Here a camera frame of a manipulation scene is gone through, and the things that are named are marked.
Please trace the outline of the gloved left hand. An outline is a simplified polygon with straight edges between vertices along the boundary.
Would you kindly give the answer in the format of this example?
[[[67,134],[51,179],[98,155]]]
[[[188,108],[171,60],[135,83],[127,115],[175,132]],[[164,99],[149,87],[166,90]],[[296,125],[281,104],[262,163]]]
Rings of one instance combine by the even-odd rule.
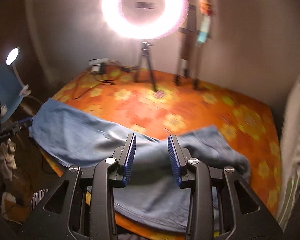
[[[5,180],[13,179],[13,171],[17,169],[14,153],[16,144],[10,138],[0,145],[0,172]]]

